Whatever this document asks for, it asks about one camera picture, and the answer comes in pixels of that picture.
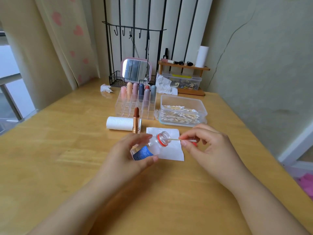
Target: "wall crack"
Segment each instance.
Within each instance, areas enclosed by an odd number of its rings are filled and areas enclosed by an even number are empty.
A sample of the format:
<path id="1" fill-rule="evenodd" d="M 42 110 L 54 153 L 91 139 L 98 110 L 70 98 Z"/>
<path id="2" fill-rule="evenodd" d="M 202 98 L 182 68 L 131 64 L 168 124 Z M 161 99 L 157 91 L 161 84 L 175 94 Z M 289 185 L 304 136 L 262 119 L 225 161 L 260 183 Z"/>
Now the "wall crack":
<path id="1" fill-rule="evenodd" d="M 221 56 L 219 57 L 219 59 L 218 59 L 218 61 L 217 61 L 216 68 L 215 68 L 215 71 L 214 71 L 214 73 L 213 73 L 213 76 L 212 76 L 212 78 L 211 78 L 211 80 L 210 80 L 210 82 L 209 82 L 208 88 L 209 88 L 209 86 L 210 86 L 210 84 L 211 84 L 211 82 L 212 82 L 212 80 L 213 80 L 213 78 L 214 78 L 214 75 L 216 74 L 218 64 L 219 64 L 219 62 L 220 62 L 220 60 L 221 60 L 223 54 L 225 53 L 225 51 L 226 51 L 226 49 L 227 49 L 227 47 L 228 47 L 228 45 L 229 45 L 229 43 L 230 43 L 230 40 L 232 39 L 233 35 L 234 35 L 238 30 L 240 30 L 242 27 L 244 27 L 246 24 L 248 24 L 248 23 L 252 20 L 254 14 L 255 14 L 255 11 L 256 11 L 256 7 L 255 7 L 255 9 L 254 9 L 254 11 L 253 11 L 253 14 L 252 14 L 250 20 L 248 20 L 246 23 L 243 23 L 243 24 L 242 24 L 240 27 L 238 27 L 238 28 L 232 33 L 232 35 L 230 36 L 229 41 L 228 41 L 228 43 L 227 43 L 227 45 L 226 45 L 226 47 L 225 47 L 223 53 L 221 54 Z"/>

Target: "cotton swab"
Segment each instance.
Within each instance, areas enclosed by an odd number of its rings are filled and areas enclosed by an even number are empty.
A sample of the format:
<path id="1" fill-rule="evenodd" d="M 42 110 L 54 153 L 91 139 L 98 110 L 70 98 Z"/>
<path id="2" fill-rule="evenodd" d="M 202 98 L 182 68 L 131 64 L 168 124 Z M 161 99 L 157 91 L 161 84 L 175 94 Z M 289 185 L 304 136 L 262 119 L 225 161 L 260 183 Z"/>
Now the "cotton swab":
<path id="1" fill-rule="evenodd" d="M 187 140 L 189 142 L 197 142 L 195 139 L 175 139 L 175 138 L 169 138 L 169 140 L 178 140 L 178 141 Z"/>

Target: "toilet paper roll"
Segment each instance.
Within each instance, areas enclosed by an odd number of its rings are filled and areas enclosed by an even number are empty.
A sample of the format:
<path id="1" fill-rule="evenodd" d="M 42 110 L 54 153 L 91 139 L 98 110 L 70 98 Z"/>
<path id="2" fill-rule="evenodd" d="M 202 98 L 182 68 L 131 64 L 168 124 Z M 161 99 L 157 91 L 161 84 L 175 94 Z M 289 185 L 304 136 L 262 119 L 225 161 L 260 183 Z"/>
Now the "toilet paper roll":
<path id="1" fill-rule="evenodd" d="M 133 130 L 133 118 L 113 117 L 110 116 L 106 121 L 106 128 L 116 130 Z M 139 119 L 139 128 L 141 129 L 141 119 Z"/>
<path id="2" fill-rule="evenodd" d="M 204 63 L 207 58 L 208 51 L 209 51 L 209 47 L 200 46 L 195 67 L 198 67 L 198 68 L 204 67 Z"/>

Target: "clear plastic box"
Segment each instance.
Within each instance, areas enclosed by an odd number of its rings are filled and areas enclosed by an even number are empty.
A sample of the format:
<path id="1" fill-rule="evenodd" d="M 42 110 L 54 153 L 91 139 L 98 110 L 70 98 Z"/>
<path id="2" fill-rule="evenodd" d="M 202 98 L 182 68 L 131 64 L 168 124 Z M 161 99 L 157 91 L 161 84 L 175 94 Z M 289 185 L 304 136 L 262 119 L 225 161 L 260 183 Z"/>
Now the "clear plastic box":
<path id="1" fill-rule="evenodd" d="M 174 73 L 173 74 L 162 73 L 162 76 L 172 81 L 171 82 L 172 87 L 189 89 L 189 90 L 198 90 L 200 82 L 202 81 L 201 77 L 197 77 L 194 75 L 178 77 L 178 76 L 175 76 Z"/>
<path id="2" fill-rule="evenodd" d="M 139 100 L 139 95 L 136 99 L 127 99 L 124 100 L 121 97 L 119 92 L 118 99 L 115 104 L 115 115 L 118 117 L 127 117 L 133 118 L 135 108 L 139 108 L 139 116 L 141 119 L 154 120 L 154 110 L 156 107 L 156 102 L 151 101 L 151 95 L 149 102 L 144 102 Z"/>
<path id="3" fill-rule="evenodd" d="M 163 94 L 159 122 L 161 124 L 194 127 L 207 123 L 207 111 L 201 100 Z"/>

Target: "container of cotton swabs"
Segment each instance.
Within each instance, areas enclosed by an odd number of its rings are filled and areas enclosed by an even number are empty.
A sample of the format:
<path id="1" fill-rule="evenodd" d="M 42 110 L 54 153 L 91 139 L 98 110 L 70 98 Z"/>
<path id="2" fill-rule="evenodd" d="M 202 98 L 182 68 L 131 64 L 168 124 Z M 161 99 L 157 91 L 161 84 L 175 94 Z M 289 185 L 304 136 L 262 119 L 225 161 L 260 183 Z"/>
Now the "container of cotton swabs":
<path id="1" fill-rule="evenodd" d="M 163 94 L 158 120 L 161 124 L 194 127 L 207 123 L 207 111 L 201 100 Z"/>

